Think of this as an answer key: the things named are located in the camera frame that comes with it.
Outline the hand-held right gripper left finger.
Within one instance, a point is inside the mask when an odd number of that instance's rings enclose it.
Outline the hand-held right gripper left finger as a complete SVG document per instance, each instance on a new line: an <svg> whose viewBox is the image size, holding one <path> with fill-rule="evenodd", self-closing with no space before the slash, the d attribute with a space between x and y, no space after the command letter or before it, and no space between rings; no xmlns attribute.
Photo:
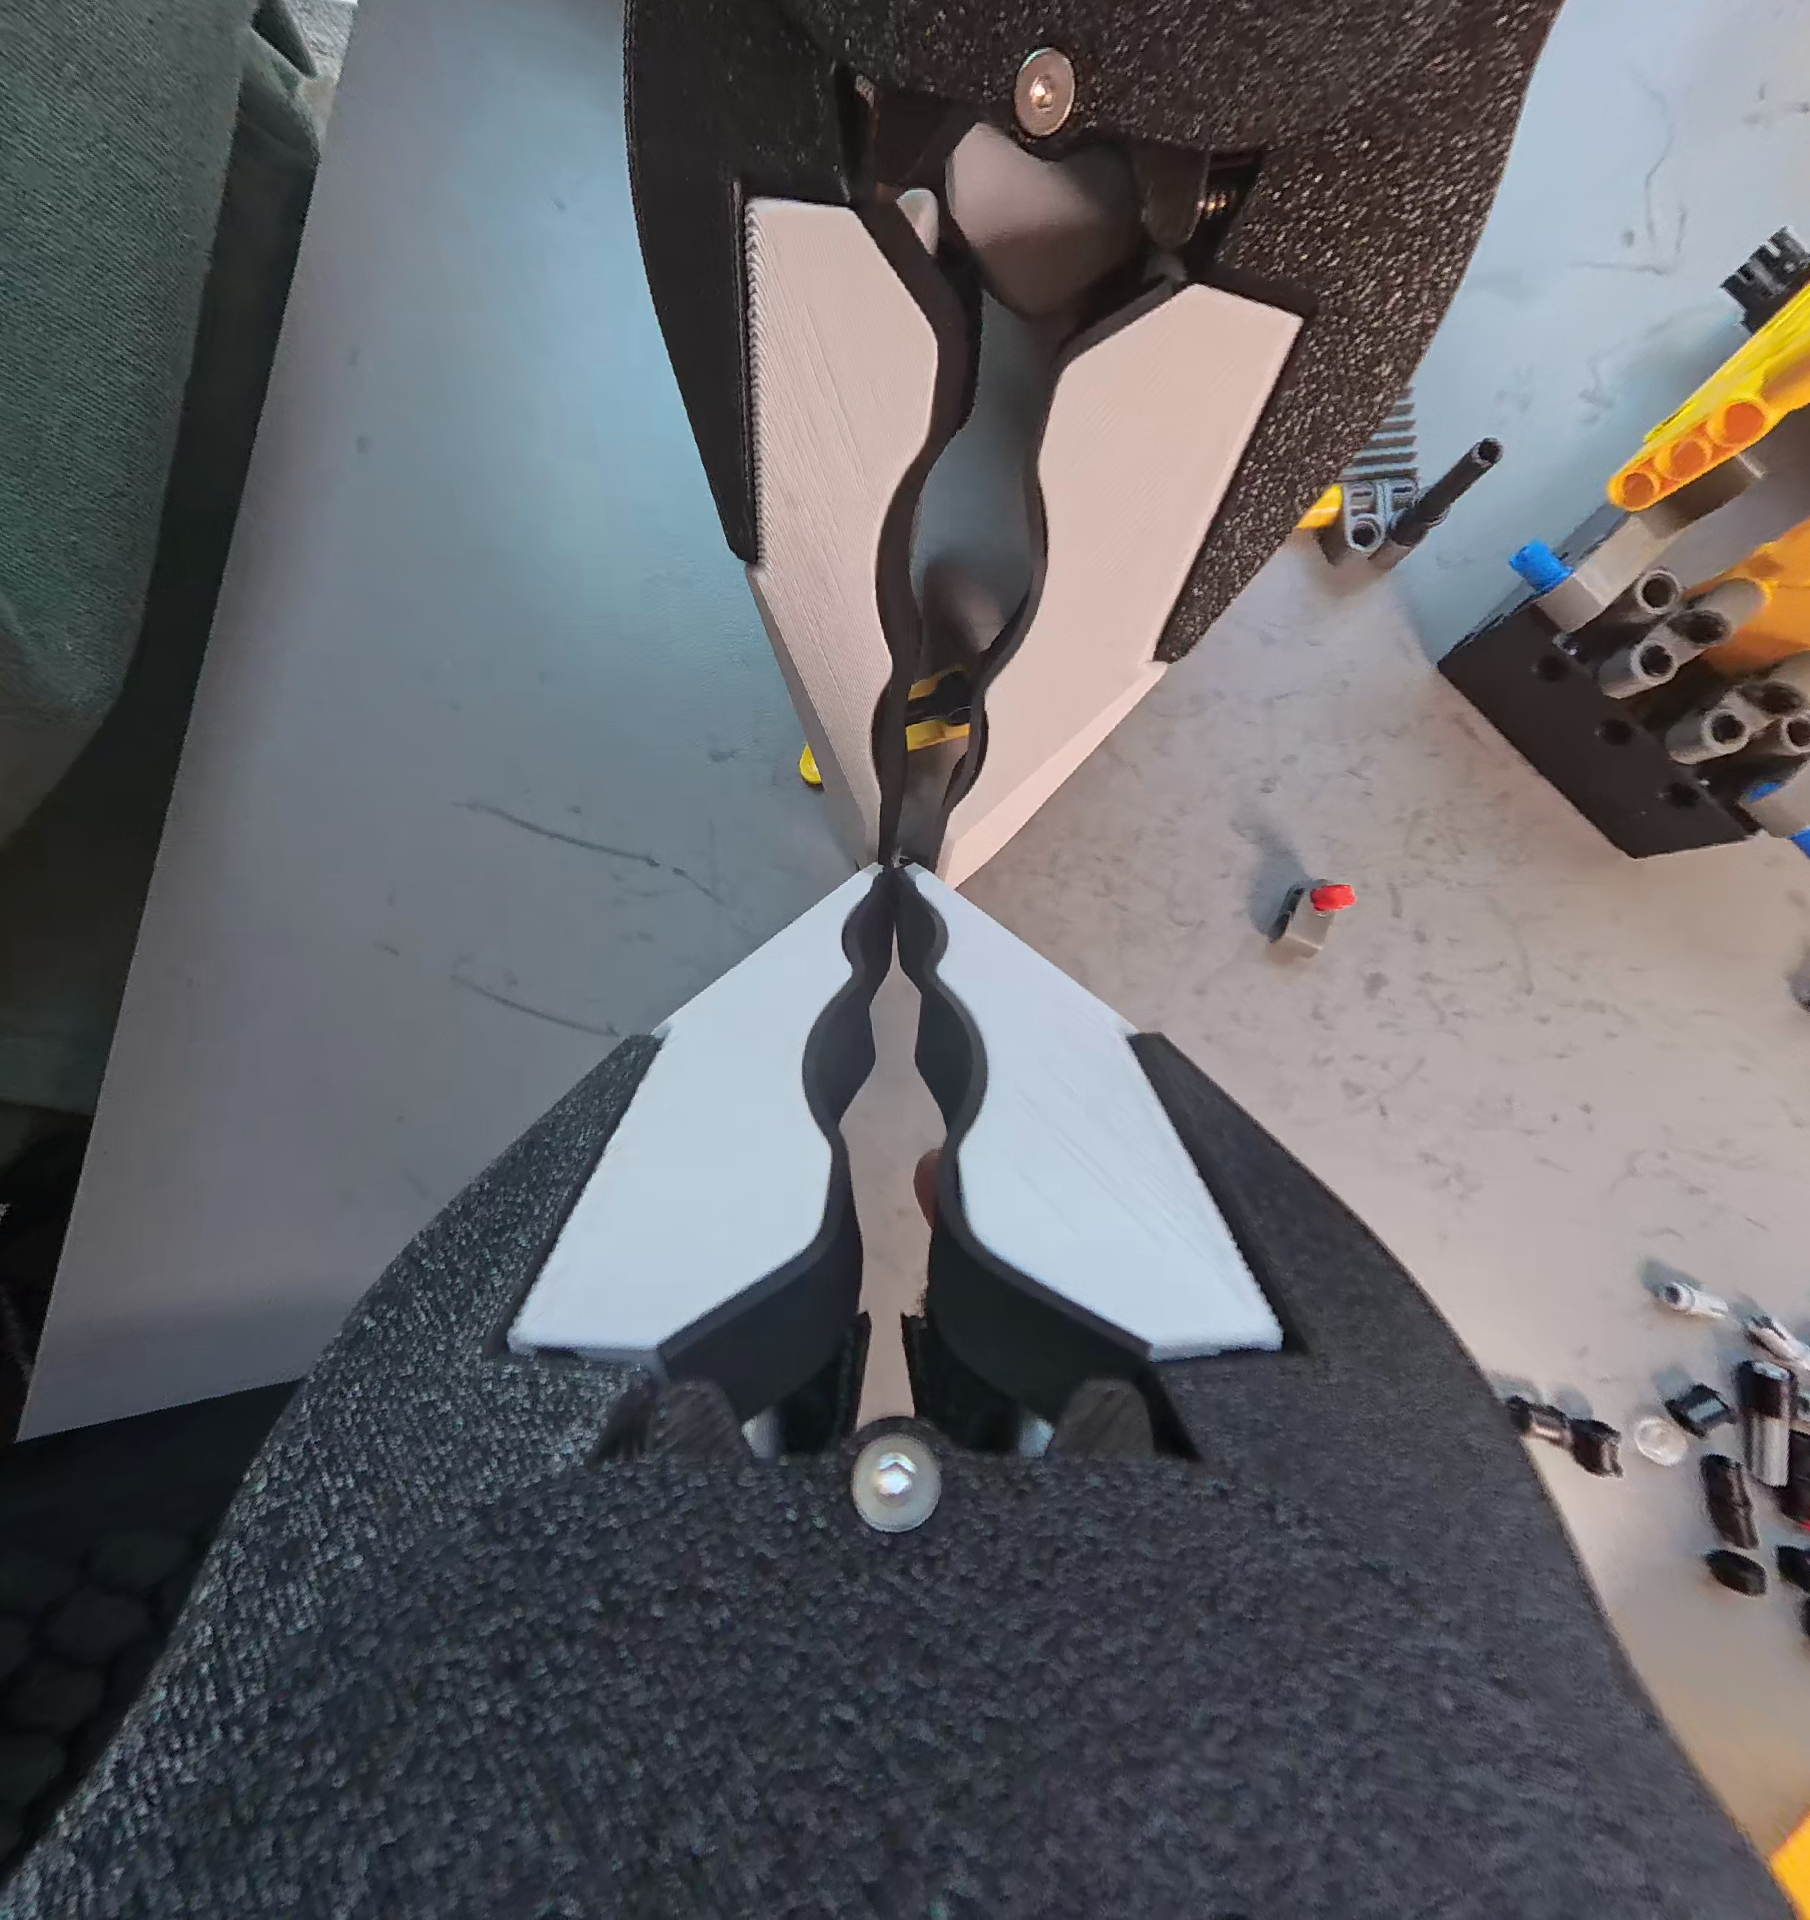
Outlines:
<svg viewBox="0 0 1810 1920"><path fill-rule="evenodd" d="M893 871L855 874L653 1031L512 1352L709 1383L742 1424L836 1361L863 1284L843 1121L893 908Z"/></svg>

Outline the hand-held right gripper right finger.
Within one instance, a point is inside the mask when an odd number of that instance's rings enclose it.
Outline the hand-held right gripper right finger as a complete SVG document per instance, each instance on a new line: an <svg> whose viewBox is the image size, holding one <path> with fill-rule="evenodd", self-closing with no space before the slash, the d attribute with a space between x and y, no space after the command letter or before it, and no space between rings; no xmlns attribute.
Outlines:
<svg viewBox="0 0 1810 1920"><path fill-rule="evenodd" d="M898 882L898 960L944 1121L927 1307L958 1364L1056 1425L1091 1380L1280 1352L1138 1029L939 878Z"/></svg>

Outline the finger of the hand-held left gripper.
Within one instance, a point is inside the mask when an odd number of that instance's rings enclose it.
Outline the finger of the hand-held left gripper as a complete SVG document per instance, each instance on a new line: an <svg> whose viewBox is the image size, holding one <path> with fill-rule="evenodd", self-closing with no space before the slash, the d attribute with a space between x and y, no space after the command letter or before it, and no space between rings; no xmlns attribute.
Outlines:
<svg viewBox="0 0 1810 1920"><path fill-rule="evenodd" d="M753 199L748 587L855 868L883 862L917 658L912 535L960 424L960 301L898 204Z"/></svg>
<svg viewBox="0 0 1810 1920"><path fill-rule="evenodd" d="M981 667L965 757L925 858L962 883L1165 672L1159 638L1302 314L1162 284L1061 355L1029 480L1035 581Z"/></svg>

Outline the small yellow lego subassembly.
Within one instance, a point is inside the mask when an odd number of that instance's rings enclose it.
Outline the small yellow lego subassembly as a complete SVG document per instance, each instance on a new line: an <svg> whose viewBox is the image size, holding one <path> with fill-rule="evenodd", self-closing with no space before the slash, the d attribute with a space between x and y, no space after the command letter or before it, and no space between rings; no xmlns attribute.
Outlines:
<svg viewBox="0 0 1810 1920"><path fill-rule="evenodd" d="M871 773L878 788L889 782L886 766L893 748L886 745L889 689L878 689L871 703L863 699L839 700L833 710L834 721L843 721L836 731L845 734L851 747L871 748ZM937 673L919 677L907 695L904 709L904 750L912 757L919 750L942 747L951 741L963 743L969 734L974 700L974 672L965 666L949 666Z"/></svg>

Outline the yellow black lego model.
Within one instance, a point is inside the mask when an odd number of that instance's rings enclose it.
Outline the yellow black lego model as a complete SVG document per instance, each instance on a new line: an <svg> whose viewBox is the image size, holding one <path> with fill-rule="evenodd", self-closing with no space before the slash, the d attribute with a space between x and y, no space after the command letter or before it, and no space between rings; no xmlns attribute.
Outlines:
<svg viewBox="0 0 1810 1920"><path fill-rule="evenodd" d="M1724 291L1744 342L1439 673L1614 851L1810 862L1810 247Z"/></svg>

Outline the yellow lego subassembly with rack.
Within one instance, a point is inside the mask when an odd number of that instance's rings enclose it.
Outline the yellow lego subassembly with rack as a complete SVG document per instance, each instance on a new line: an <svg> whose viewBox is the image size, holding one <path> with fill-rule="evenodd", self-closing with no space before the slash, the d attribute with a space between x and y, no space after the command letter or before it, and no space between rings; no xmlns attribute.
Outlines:
<svg viewBox="0 0 1810 1920"><path fill-rule="evenodd" d="M1503 456L1495 436L1475 439L1446 471L1421 474L1416 397L1392 402L1366 445L1299 518L1333 567L1397 567Z"/></svg>

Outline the pile of small lego pins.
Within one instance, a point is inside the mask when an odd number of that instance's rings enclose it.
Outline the pile of small lego pins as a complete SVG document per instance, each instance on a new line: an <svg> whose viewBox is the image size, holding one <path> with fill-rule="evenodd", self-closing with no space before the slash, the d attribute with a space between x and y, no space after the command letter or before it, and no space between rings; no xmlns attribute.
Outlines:
<svg viewBox="0 0 1810 1920"><path fill-rule="evenodd" d="M1593 1478L1621 1478L1627 1452L1663 1469L1695 1468L1712 1530L1707 1577L1741 1598L1792 1591L1810 1644L1810 1337L1687 1281L1647 1290L1672 1318L1737 1335L1724 1380L1679 1380L1628 1430L1522 1393L1503 1396L1506 1420Z"/></svg>

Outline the person's green sweatshirt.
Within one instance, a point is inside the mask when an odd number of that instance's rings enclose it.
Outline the person's green sweatshirt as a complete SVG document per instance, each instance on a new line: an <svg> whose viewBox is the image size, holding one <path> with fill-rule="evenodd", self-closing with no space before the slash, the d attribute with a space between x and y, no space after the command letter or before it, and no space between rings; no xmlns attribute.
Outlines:
<svg viewBox="0 0 1810 1920"><path fill-rule="evenodd" d="M295 5L0 5L0 1172L98 1105L319 77Z"/></svg>

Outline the black textured pad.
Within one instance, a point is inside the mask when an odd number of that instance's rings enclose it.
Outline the black textured pad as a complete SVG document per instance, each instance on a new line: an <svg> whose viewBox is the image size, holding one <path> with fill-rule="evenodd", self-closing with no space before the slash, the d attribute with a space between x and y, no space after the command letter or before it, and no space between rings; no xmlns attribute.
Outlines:
<svg viewBox="0 0 1810 1920"><path fill-rule="evenodd" d="M295 1383L0 1453L0 1886L155 1667Z"/></svg>

